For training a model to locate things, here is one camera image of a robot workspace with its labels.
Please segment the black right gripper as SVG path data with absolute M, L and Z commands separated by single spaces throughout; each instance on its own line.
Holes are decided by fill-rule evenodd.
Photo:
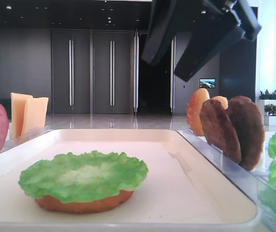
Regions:
M 203 28 L 192 33 L 191 39 L 177 62 L 174 74 L 189 81 L 214 56 L 238 43 L 242 38 L 254 41 L 261 25 L 246 0 L 203 0 L 211 22 L 230 26 Z M 151 66 L 157 65 L 173 37 L 181 28 L 182 2 L 154 0 L 152 2 L 147 40 L 141 55 Z

